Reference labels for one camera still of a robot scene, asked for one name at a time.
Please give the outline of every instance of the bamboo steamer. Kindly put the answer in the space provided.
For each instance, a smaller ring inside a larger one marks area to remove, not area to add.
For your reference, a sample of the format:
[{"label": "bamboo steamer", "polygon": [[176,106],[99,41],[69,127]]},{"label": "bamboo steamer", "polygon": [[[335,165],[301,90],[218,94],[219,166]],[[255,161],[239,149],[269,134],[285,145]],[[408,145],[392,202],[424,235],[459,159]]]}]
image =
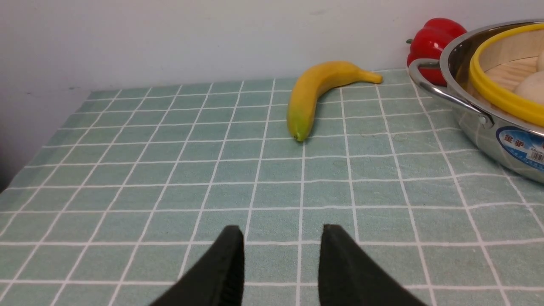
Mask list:
[{"label": "bamboo steamer", "polygon": [[544,127],[544,105],[514,89],[536,72],[544,50],[544,24],[517,27],[483,42],[471,58],[467,92],[495,109]]}]

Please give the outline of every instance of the yellow banana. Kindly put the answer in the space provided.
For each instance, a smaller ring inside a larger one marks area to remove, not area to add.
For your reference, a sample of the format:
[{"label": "yellow banana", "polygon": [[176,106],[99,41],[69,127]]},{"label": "yellow banana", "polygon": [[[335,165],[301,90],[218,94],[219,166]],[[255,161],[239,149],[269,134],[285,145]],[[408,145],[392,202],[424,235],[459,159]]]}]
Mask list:
[{"label": "yellow banana", "polygon": [[324,62],[306,70],[296,81],[287,107],[291,136],[303,142],[312,131],[319,97],[332,88],[355,82],[379,84],[382,76],[344,61]]}]

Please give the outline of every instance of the countertop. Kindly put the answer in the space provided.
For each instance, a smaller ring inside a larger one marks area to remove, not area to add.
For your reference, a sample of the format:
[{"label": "countertop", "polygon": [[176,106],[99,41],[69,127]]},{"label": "countertop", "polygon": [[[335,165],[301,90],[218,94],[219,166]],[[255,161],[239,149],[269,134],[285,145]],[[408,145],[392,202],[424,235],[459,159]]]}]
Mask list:
[{"label": "countertop", "polygon": [[544,188],[477,150],[405,70],[92,93],[0,195],[0,306],[147,305],[237,224],[244,305],[315,306],[324,223],[428,305],[544,304]]}]

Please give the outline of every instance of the pot rim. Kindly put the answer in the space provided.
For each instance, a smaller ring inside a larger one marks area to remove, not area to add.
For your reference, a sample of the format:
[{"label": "pot rim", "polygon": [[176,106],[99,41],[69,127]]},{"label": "pot rim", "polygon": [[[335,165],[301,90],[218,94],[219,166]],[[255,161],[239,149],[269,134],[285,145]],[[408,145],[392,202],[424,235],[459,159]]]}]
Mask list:
[{"label": "pot rim", "polygon": [[455,80],[455,78],[452,76],[452,74],[449,71],[449,56],[453,52],[453,49],[455,49],[457,46],[459,46],[463,42],[469,40],[475,34],[478,34],[490,29],[504,27],[504,26],[517,25],[517,24],[528,25],[528,24],[537,24],[537,23],[544,23],[544,19],[526,19],[526,20],[503,22],[503,23],[498,23],[491,26],[481,27],[481,28],[472,30],[470,32],[467,32],[457,37],[446,46],[446,48],[442,51],[442,54],[440,55],[439,64],[440,64],[440,71],[442,72],[442,75],[444,79],[446,80],[446,83],[448,84],[448,88],[453,91],[453,94],[460,96],[461,98],[468,101],[470,104],[477,106],[484,112],[494,117],[498,117],[508,123],[516,125],[534,134],[539,134],[541,136],[544,136],[544,128],[528,123],[504,111],[494,109],[491,107],[491,105],[486,105],[480,102],[479,100],[477,100],[476,98],[474,98],[472,95],[466,92],[464,88],[461,87],[461,85],[458,84],[458,82]]}]

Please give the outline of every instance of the pot handle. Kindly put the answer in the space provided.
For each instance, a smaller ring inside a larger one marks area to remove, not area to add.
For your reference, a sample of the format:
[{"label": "pot handle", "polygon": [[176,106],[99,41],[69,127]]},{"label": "pot handle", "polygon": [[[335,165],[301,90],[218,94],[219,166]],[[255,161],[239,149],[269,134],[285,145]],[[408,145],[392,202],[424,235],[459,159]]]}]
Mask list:
[{"label": "pot handle", "polygon": [[408,74],[416,85],[423,88],[429,94],[442,98],[448,101],[451,106],[460,108],[464,111],[469,111],[479,117],[480,123],[489,128],[493,126],[491,116],[479,108],[474,107],[470,102],[460,99],[456,96],[446,93],[442,88],[431,84],[419,71],[419,68],[440,69],[440,62],[437,59],[419,58],[414,60],[408,67]]}]

